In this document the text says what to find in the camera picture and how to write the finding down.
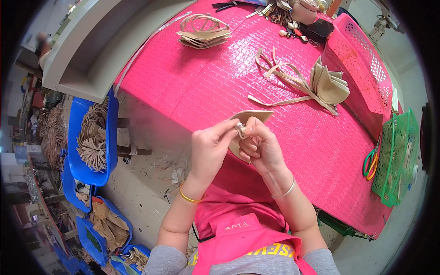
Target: pink plastic basket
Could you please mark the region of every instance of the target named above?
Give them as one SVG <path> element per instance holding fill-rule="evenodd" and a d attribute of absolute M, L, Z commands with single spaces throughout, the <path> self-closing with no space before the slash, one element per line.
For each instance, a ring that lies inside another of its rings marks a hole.
<path fill-rule="evenodd" d="M 323 65 L 344 73 L 350 89 L 344 104 L 377 140 L 391 114 L 391 79 L 373 45 L 350 16 L 341 14 L 333 25 L 322 54 Z"/>

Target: pink table cover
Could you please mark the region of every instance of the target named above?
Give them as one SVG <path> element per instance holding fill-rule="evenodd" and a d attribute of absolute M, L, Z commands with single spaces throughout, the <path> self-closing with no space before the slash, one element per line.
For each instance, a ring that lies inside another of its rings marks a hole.
<path fill-rule="evenodd" d="M 216 2 L 201 0 L 179 15 L 211 13 L 229 24 L 232 36 L 227 43 L 205 50 L 185 47 L 177 41 L 179 20 L 147 43 L 121 90 L 192 132 L 242 110 L 274 111 L 266 125 L 277 135 L 286 164 L 304 194 L 323 211 L 377 238 L 392 208 L 381 203 L 371 191 L 373 181 L 363 177 L 364 158 L 375 144 L 360 123 L 342 106 L 338 106 L 339 117 L 334 117 L 314 100 L 262 108 L 247 99 L 250 94 L 272 103 L 304 95 L 275 76 L 269 80 L 263 76 L 265 72 L 255 63 L 259 47 L 271 59 L 275 46 L 278 61 L 294 64 L 308 80 L 323 46 L 314 48 L 299 39 L 280 37 L 282 27 L 264 17 L 246 19 L 255 5 L 215 13 L 211 4 Z"/>

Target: concrete floor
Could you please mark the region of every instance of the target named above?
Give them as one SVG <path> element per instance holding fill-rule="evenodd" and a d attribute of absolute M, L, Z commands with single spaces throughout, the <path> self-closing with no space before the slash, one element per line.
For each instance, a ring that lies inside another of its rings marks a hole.
<path fill-rule="evenodd" d="M 133 224 L 132 243 L 144 244 L 152 249 L 156 243 L 159 227 L 168 211 L 170 202 L 178 194 L 178 184 L 172 183 L 172 171 L 182 172 L 179 182 L 186 178 L 191 169 L 191 133 L 165 118 L 154 109 L 144 105 L 127 94 L 118 96 L 119 117 L 130 118 L 132 138 L 138 148 L 152 149 L 150 156 L 133 156 L 126 164 L 118 157 L 116 169 L 108 183 L 99 193 L 110 199 Z M 157 136 L 169 129 L 170 134 Z M 121 128 L 117 134 L 118 145 L 128 146 L 128 128 Z M 325 224 L 321 233 L 328 246 L 338 238 L 338 233 Z M 342 241 L 339 235 L 337 243 Z M 197 239 L 190 232 L 191 246 L 197 247 Z"/>

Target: woman's left hand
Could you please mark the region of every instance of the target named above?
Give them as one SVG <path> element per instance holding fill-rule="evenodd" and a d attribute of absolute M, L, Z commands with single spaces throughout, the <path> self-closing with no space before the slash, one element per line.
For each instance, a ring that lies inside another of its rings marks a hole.
<path fill-rule="evenodd" d="M 225 120 L 192 134 L 192 168 L 190 174 L 200 184 L 210 185 L 220 170 L 229 145 L 238 135 L 239 119 Z"/>

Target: hand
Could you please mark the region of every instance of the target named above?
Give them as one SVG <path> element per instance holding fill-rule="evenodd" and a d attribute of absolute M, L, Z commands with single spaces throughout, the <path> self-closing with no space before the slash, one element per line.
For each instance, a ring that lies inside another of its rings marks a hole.
<path fill-rule="evenodd" d="M 210 185 L 220 170 L 229 145 L 238 135 L 239 119 L 225 120 L 192 134 L 192 168 L 190 174 L 201 184 Z"/>
<path fill-rule="evenodd" d="M 242 158 L 249 159 L 263 178 L 287 169 L 275 134 L 258 118 L 248 119 L 244 133 L 248 138 L 238 143 L 239 154 Z"/>

